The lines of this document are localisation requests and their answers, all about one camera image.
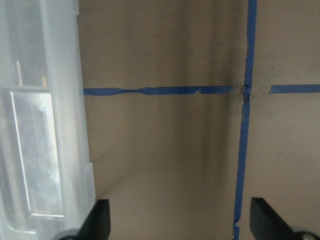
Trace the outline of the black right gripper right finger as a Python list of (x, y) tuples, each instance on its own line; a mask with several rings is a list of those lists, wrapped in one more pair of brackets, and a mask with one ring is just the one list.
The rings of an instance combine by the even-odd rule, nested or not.
[(250, 231), (256, 240), (318, 240), (309, 231), (294, 231), (262, 197), (250, 200)]

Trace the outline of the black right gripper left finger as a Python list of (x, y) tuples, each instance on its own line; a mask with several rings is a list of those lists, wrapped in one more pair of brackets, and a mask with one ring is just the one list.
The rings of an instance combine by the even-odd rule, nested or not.
[(76, 233), (63, 233), (58, 240), (108, 240), (111, 233), (110, 201), (100, 199)]

